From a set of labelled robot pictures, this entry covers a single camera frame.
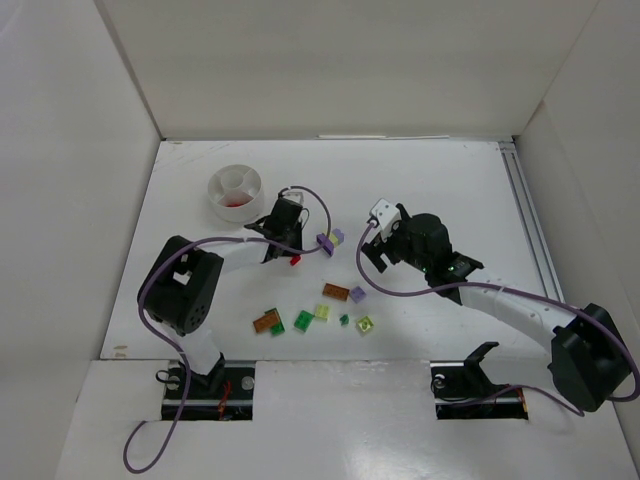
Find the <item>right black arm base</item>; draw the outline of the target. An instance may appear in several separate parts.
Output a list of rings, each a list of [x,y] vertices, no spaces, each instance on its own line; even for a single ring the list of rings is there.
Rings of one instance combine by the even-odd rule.
[[[506,392],[509,384],[495,384],[481,362],[498,347],[484,342],[462,360],[430,362],[430,389],[438,420],[527,420],[521,389]]]

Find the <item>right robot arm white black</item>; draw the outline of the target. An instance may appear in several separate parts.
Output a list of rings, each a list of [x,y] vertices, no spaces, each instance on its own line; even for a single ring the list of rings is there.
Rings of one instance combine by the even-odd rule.
[[[455,251],[436,215],[410,215],[402,204],[378,200],[356,259],[368,259],[378,272],[405,263],[424,276],[424,294],[484,313],[533,340],[550,356],[555,390],[579,415],[606,401],[639,397],[637,390],[615,393],[627,378],[639,378],[639,367],[606,309],[577,308],[510,286],[482,262]]]

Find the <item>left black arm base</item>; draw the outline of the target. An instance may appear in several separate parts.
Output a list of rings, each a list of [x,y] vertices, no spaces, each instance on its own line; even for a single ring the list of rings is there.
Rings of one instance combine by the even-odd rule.
[[[253,418],[255,362],[227,361],[210,376],[192,374],[189,392],[180,415],[185,421],[251,421]],[[158,370],[163,385],[161,418],[173,420],[184,393],[186,372],[179,362]]]

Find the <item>purple and yellow lego stack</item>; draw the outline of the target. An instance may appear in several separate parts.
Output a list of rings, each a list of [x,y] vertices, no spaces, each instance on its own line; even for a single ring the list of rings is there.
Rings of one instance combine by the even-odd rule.
[[[344,242],[344,239],[344,233],[335,228],[329,234],[319,233],[316,236],[316,243],[328,257],[332,257],[335,249]]]

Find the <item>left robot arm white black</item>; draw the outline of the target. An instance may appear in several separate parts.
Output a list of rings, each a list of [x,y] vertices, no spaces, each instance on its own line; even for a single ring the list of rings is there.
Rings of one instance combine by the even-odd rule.
[[[141,320],[181,359],[178,378],[213,392],[224,381],[225,359],[203,323],[220,277],[302,252],[302,203],[276,200],[271,213],[246,228],[246,237],[217,237],[211,248],[182,236],[165,243],[137,295]]]

